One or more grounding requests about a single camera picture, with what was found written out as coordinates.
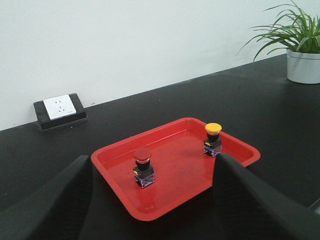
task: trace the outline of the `wall outlet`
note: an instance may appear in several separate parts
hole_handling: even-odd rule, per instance
[[[69,95],[45,99],[43,103],[50,120],[60,119],[77,113]]]

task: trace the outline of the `white plant pot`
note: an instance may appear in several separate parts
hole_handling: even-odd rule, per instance
[[[320,83],[320,54],[286,50],[287,78],[301,84]]]

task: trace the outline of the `red tray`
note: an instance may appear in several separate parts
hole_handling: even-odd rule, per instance
[[[203,153],[205,125],[196,118],[181,118],[100,148],[91,160],[128,212],[152,221],[212,186],[215,158]],[[222,131],[220,138],[222,152],[243,166],[260,158],[247,143]],[[146,188],[135,182],[132,170],[138,148],[152,151],[155,182]]]

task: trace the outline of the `table surface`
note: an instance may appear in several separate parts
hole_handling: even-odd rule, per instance
[[[0,210],[19,202],[79,155],[184,118],[217,122],[256,147],[248,168],[309,207],[320,197],[320,84],[286,78],[280,55],[86,108],[87,119],[45,132],[37,122],[0,131]],[[212,189],[151,221],[134,219],[93,168],[79,239],[224,239]]]

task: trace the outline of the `yellow mushroom button cap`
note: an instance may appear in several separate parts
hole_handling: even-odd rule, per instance
[[[215,134],[221,131],[222,126],[218,123],[208,123],[207,125],[205,125],[204,129],[209,133]]]

